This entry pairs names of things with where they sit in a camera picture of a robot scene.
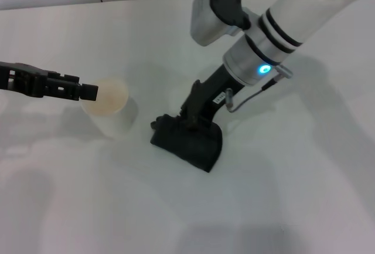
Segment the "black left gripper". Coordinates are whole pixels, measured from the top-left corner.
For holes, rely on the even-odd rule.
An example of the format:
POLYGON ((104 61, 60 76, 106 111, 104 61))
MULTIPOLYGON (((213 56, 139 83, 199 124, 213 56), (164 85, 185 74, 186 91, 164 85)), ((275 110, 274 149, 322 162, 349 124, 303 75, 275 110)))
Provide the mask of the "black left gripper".
POLYGON ((1 90, 66 100, 96 101, 98 86, 80 84, 80 78, 58 72, 48 72, 23 63, 1 62, 1 90))

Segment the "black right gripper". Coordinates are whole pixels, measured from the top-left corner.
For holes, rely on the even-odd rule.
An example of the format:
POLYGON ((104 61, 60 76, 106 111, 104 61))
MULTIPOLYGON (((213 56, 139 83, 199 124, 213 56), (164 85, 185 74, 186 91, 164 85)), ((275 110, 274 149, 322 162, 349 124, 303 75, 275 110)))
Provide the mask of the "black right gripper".
POLYGON ((210 128, 214 115, 225 104, 225 91, 232 89, 237 94, 244 88, 221 65, 207 80, 194 82, 190 94, 182 104, 178 122, 188 126, 189 130, 198 131, 210 128))

